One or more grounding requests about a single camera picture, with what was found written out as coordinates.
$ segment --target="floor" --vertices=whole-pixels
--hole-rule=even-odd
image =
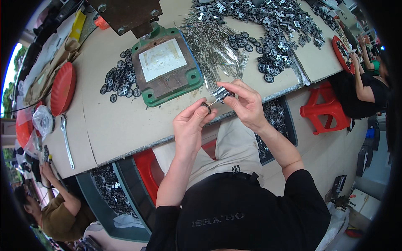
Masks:
[[[350,192],[356,175],[357,155],[367,131],[367,119],[355,121],[355,127],[351,132],[343,129],[314,135],[313,124],[309,119],[300,116],[299,109],[306,105],[310,97],[308,89],[317,88],[320,83],[322,82],[292,92],[286,95],[286,99],[296,128],[299,142],[297,149],[301,154],[305,168],[311,173],[318,191],[324,198],[332,187],[335,178],[339,175],[347,175],[340,195]],[[219,124],[215,124],[205,130],[202,143],[205,144],[215,139],[218,129]],[[277,196],[282,196],[285,189],[285,179],[278,162],[274,160],[263,167],[265,171],[264,188]]]

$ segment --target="table surface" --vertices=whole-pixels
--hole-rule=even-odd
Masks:
[[[312,15],[324,36],[332,38],[335,33],[320,17],[312,13],[307,3],[302,3],[302,8]],[[166,28],[174,27],[173,20],[176,25],[180,25],[185,17],[180,15],[187,14],[191,7],[189,0],[164,0],[160,4],[163,15],[159,17],[158,23]],[[226,17],[225,20],[231,28],[247,31],[252,37],[264,36],[265,31],[261,25],[253,22],[246,24],[231,17]],[[111,103],[109,99],[112,93],[100,94],[105,75],[121,60],[121,51],[131,48],[137,41],[131,32],[119,37],[112,29],[96,29],[80,48],[81,55],[73,63],[77,72],[76,91],[66,112],[68,141],[76,168],[70,168],[64,137],[59,128],[59,117],[56,118],[55,132],[44,140],[63,178],[173,139],[172,120],[180,111],[202,97],[206,97],[208,102],[214,101],[203,87],[201,93],[198,89],[155,108],[147,108],[141,97],[118,97],[117,102]],[[295,55],[311,82],[341,70],[330,41],[321,50],[313,42],[308,43],[305,47],[299,47]],[[303,86],[290,68],[268,84],[257,69],[258,56],[255,50],[251,52],[243,81],[257,90],[264,97],[263,101],[272,100]],[[233,80],[223,73],[221,78],[222,81]],[[214,122],[234,115],[227,105],[219,103],[213,106],[218,109],[218,117]]]

